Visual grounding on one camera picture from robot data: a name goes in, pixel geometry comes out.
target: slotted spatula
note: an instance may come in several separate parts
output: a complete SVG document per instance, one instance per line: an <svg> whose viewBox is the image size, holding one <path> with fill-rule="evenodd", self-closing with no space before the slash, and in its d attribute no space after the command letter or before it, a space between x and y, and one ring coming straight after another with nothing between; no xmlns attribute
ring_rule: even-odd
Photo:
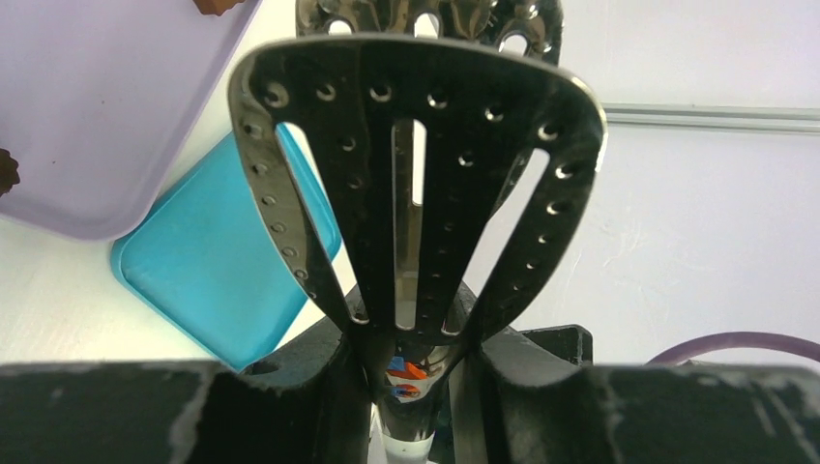
<svg viewBox="0 0 820 464"><path fill-rule="evenodd" d="M345 333L385 433L429 438L447 375L509 324L558 265L589 197L605 139L576 77L453 40L314 36L254 50L229 86L250 189L282 259ZM426 127L418 289L397 304L395 126ZM305 133L361 300L344 300L275 134ZM511 171L536 148L549 163L475 305L464 270ZM463 316L469 312L466 322Z"/></svg>

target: lavender tray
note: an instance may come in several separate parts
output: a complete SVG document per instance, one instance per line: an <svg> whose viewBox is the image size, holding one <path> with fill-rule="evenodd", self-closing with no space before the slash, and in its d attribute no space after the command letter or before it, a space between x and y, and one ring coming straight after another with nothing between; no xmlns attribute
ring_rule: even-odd
<svg viewBox="0 0 820 464"><path fill-rule="evenodd" d="M136 227L257 5L3 2L0 147L21 181L0 215L89 241Z"/></svg>

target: tray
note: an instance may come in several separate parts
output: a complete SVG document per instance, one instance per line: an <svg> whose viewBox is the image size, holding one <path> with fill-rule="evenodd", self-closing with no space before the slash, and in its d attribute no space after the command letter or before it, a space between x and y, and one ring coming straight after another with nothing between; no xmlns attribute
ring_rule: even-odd
<svg viewBox="0 0 820 464"><path fill-rule="evenodd" d="M331 257L341 239L299 146L278 130ZM117 279L226 364L274 351L307 297L259 218L228 135L111 250Z"/></svg>
<svg viewBox="0 0 820 464"><path fill-rule="evenodd" d="M0 215L88 241L133 229L257 5L3 2L0 147L21 182Z"/></svg>

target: teal tray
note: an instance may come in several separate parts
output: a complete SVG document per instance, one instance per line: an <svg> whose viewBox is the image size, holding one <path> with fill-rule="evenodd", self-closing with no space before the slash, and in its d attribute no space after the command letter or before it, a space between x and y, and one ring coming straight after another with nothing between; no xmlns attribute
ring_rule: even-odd
<svg viewBox="0 0 820 464"><path fill-rule="evenodd" d="M341 239L299 145L278 129L322 244ZM265 230L228 135L115 242L117 279L236 370L274 351L307 297Z"/></svg>

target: brown food piece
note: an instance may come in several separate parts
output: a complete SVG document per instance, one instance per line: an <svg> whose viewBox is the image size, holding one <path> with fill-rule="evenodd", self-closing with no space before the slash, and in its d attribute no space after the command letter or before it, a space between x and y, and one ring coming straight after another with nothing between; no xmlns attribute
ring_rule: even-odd
<svg viewBox="0 0 820 464"><path fill-rule="evenodd" d="M233 8L237 3L244 3L245 0L193 0L196 8L203 15L222 16L223 13Z"/></svg>
<svg viewBox="0 0 820 464"><path fill-rule="evenodd" d="M0 196L8 193L12 187L20 183L20 176L17 174L19 164L12 158L8 150L0 148Z"/></svg>

